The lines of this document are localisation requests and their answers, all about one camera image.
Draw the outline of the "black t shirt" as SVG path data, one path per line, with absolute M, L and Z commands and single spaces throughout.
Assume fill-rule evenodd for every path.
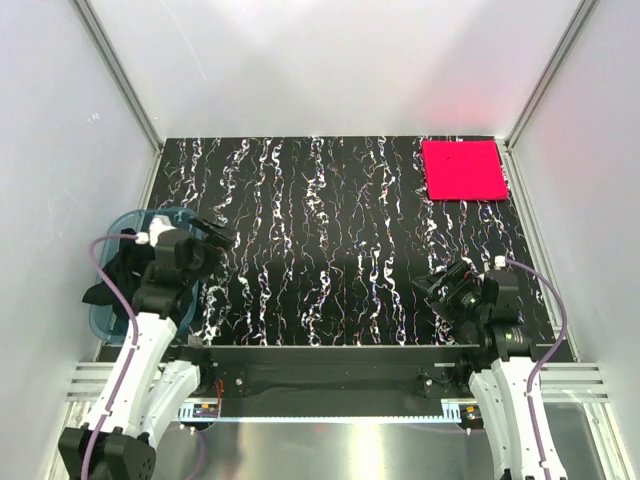
M 118 252 L 103 267 L 103 272 L 125 300 L 132 304 L 134 293 L 141 285 L 142 276 L 154 258 L 154 250 L 149 245 L 122 243 Z M 87 289 L 82 302 L 101 307 L 110 306 L 118 319 L 129 319 L 122 302 L 104 280 Z

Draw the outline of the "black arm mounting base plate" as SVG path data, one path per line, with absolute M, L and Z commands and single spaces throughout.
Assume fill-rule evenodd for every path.
M 328 403 L 389 396 L 422 400 L 464 392 L 468 374 L 489 359 L 478 345 L 368 347 L 171 347 L 167 362 L 202 369 L 196 388 L 206 395 L 223 382 L 223 397 L 246 404 Z

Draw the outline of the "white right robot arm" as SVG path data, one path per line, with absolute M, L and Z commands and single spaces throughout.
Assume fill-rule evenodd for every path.
M 477 402 L 495 478 L 566 478 L 544 410 L 534 342 L 519 322 L 517 276 L 501 266 L 476 274 L 459 260 L 413 284 L 454 329 L 475 331 L 479 350 L 457 360 L 451 380 Z

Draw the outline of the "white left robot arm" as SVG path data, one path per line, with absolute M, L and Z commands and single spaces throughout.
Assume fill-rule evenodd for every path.
M 98 274 L 120 301 L 129 326 L 101 393 L 78 427 L 66 427 L 58 440 L 71 479 L 149 479 L 156 449 L 179 407 L 191 395 L 215 386 L 211 355 L 183 346 L 163 359 L 192 303 L 196 283 L 209 278 L 233 246 L 232 229 L 201 217 L 190 219 L 200 236 L 157 215 L 144 232 L 131 236 L 154 258 L 128 301 L 104 271 Z

